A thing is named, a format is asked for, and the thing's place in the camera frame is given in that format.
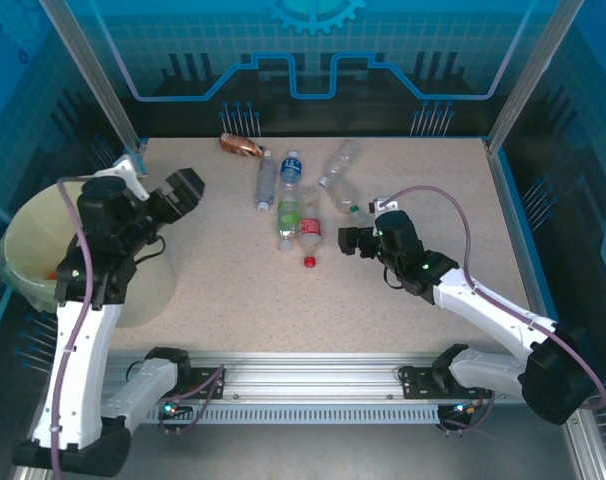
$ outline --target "trash bin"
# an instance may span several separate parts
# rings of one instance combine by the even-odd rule
[[[80,183],[66,184],[75,203],[81,187]],[[48,277],[64,258],[73,236],[69,213],[58,188],[52,185],[19,210],[1,238],[1,279],[37,310],[54,313],[56,281]],[[160,242],[147,245],[137,257],[158,252],[160,248]],[[175,285],[176,278],[167,251],[142,262],[128,287],[117,326],[139,326],[157,317],[170,303]]]

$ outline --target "blue label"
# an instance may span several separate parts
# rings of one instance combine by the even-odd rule
[[[296,172],[299,175],[301,174],[301,162],[298,158],[288,157],[283,160],[283,163],[281,164],[281,174],[287,171]]]

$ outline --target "gear logo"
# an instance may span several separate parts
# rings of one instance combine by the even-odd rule
[[[19,48],[36,40],[41,24],[37,0],[0,0],[0,24]]]
[[[267,0],[266,7],[283,28],[316,35],[319,30],[330,33],[333,27],[343,28],[345,19],[353,20],[356,9],[365,7],[365,0]]]

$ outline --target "clear plastic bottle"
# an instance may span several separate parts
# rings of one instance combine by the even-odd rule
[[[298,184],[281,182],[277,228],[281,237],[279,250],[282,252],[289,252],[294,247],[293,240],[296,237],[300,219],[299,209]]]
[[[314,253],[321,242],[321,221],[319,220],[319,191],[308,187],[301,192],[301,225],[299,243],[305,254],[303,265],[307,268],[316,266]]]
[[[319,185],[326,188],[330,184],[343,178],[347,169],[354,163],[359,154],[359,144],[354,140],[346,140],[334,155],[325,164],[323,176]]]
[[[274,203],[276,189],[276,161],[272,158],[269,150],[259,163],[259,174],[256,177],[256,190],[254,191],[254,203],[259,212],[267,212],[270,205]]]
[[[358,193],[347,180],[341,178],[333,182],[325,189],[325,192],[339,212],[352,217],[354,225],[357,227],[372,226],[372,216],[359,208],[356,203]]]
[[[292,150],[287,154],[287,158],[281,164],[281,182],[294,185],[301,181],[301,173],[303,171],[299,154],[296,150]]]

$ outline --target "beige tabletop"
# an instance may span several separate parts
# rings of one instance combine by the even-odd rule
[[[521,277],[480,139],[363,138],[348,172],[363,206],[419,184],[456,197],[472,229],[473,275],[527,306]],[[315,185],[340,138],[262,138],[281,161],[298,150],[303,185]],[[156,345],[237,352],[437,352],[452,343],[498,351],[485,333],[439,307],[383,282],[377,260],[341,254],[337,229],[350,219],[321,196],[323,243],[317,267],[303,267],[300,248],[277,250],[276,215],[256,211],[258,160],[220,150],[216,139],[151,139],[148,184],[192,167],[205,181],[199,206],[173,225],[168,252],[177,285],[155,320],[120,328],[114,349]],[[434,193],[400,200],[426,248],[462,262],[463,227]]]

